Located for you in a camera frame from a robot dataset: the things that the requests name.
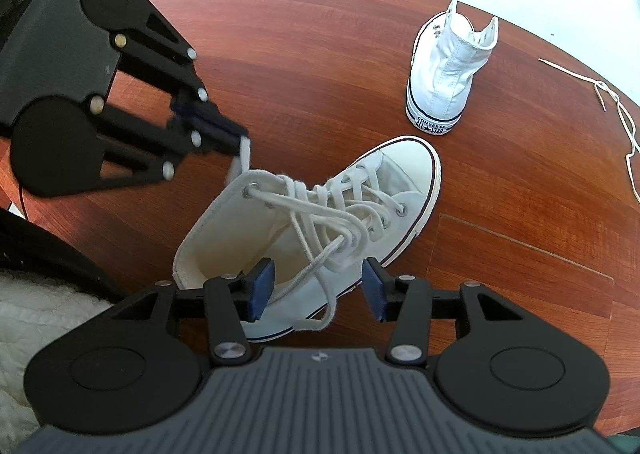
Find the wood grain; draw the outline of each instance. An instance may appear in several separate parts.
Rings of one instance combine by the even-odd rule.
[[[9,149],[9,140],[5,138],[0,138],[0,156],[4,156],[4,154]],[[11,200],[9,196],[4,192],[2,187],[0,186],[0,209],[9,209],[11,206]]]
[[[640,425],[640,217],[624,163],[628,141],[590,84],[538,58],[596,73],[501,20],[462,120],[432,137],[407,120],[404,93],[415,34],[449,0],[152,1],[198,51],[209,96],[249,128],[254,168],[313,185],[389,138],[429,140],[442,160],[440,199],[392,271],[452,288],[476,278],[573,334],[611,372],[601,430]],[[460,11],[480,27],[491,17]],[[109,100],[157,124],[168,118],[165,95],[124,75]],[[189,157],[162,185],[25,202],[37,224],[134,291],[170,277],[176,248],[222,190],[228,163]],[[15,202],[7,160],[0,184]],[[327,331],[280,343],[381,348],[391,329],[371,321],[356,291]],[[185,334],[204,344],[198,325]],[[432,351],[442,350],[453,340],[450,323],[434,324],[432,335]]]

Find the loose shoelace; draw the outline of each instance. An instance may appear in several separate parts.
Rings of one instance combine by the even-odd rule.
[[[245,138],[239,157],[235,158],[229,169],[227,182],[249,170],[249,152],[249,140]],[[244,195],[289,212],[291,226],[302,245],[308,265],[272,295],[270,304],[301,287],[308,276],[315,275],[326,298],[327,309],[321,319],[301,319],[293,324],[293,328],[321,330],[334,318],[337,304],[334,287],[322,274],[321,267],[339,272],[354,264],[362,258],[370,241],[383,237],[391,219],[390,209],[403,215],[406,207],[380,190],[376,170],[369,163],[351,166],[340,177],[329,180],[325,185],[315,185],[311,191],[307,190],[304,183],[288,176],[278,177],[285,181],[286,194],[263,192],[257,184],[252,183],[245,187]],[[345,198],[347,192],[353,198]],[[364,213],[364,219],[354,215],[354,212]],[[327,230],[333,231],[337,237],[331,239]],[[334,254],[341,252],[345,254],[334,259]]]
[[[626,110],[626,107],[622,105],[622,102],[620,102],[620,96],[615,91],[613,91],[602,80],[595,80],[595,79],[592,79],[592,78],[589,78],[589,77],[585,77],[583,75],[578,75],[578,73],[574,73],[573,71],[569,71],[568,69],[565,69],[562,66],[559,66],[558,64],[554,64],[553,62],[549,62],[548,60],[544,60],[544,59],[538,59],[538,60],[540,62],[544,62],[545,64],[548,64],[549,66],[551,66],[553,68],[559,69],[560,71],[563,71],[564,73],[567,73],[567,74],[571,75],[572,77],[576,77],[577,79],[584,80],[585,82],[590,82],[591,84],[593,84],[593,89],[596,92],[596,95],[598,95],[598,100],[600,100],[600,105],[602,106],[603,110],[606,111],[607,108],[604,105],[604,100],[602,99],[602,95],[600,94],[600,90],[603,90],[603,91],[607,92],[609,94],[609,96],[613,99],[613,101],[616,103],[616,106],[618,108],[618,116],[620,117],[620,122],[622,122],[622,126],[625,128],[626,135],[629,138],[629,142],[631,143],[631,151],[625,157],[625,159],[626,159],[626,171],[629,174],[629,180],[631,181],[631,188],[634,191],[634,195],[636,196],[636,199],[638,200],[638,203],[640,203],[640,195],[638,195],[638,190],[636,190],[636,182],[634,181],[634,173],[631,170],[631,158],[636,153],[636,150],[640,151],[640,146],[638,145],[638,142],[636,141],[636,124],[634,123],[634,120],[631,117],[631,115],[629,114],[629,112]]]

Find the white high-top sneaker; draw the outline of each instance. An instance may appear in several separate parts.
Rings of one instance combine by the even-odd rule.
[[[473,75],[486,64],[498,42],[498,18],[479,33],[456,12],[430,18],[414,42],[411,74],[406,87],[406,115],[431,134],[445,134],[456,125],[471,89]]]
[[[336,299],[360,281],[362,261],[389,264],[424,228],[440,191],[440,159],[415,136],[400,136],[358,158],[324,185],[264,170],[239,176],[213,201],[174,259],[174,279],[200,288],[222,274],[275,262],[276,285],[247,338],[267,341],[331,322]],[[324,316],[313,319],[324,306]]]

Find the black cable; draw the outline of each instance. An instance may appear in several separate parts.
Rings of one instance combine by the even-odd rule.
[[[27,209],[24,208],[24,198],[22,197],[22,185],[18,185],[18,192],[20,194],[20,205],[22,206],[22,215],[27,221],[29,221],[29,217],[27,215]]]

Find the blue gripper pad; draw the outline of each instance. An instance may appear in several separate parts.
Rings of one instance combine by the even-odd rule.
[[[254,280],[254,289],[247,304],[250,322],[258,320],[267,307],[273,285],[276,281],[276,265],[270,260]]]
[[[386,320],[384,285],[380,276],[369,264],[368,259],[362,261],[362,291],[374,318],[379,322],[384,322]]]

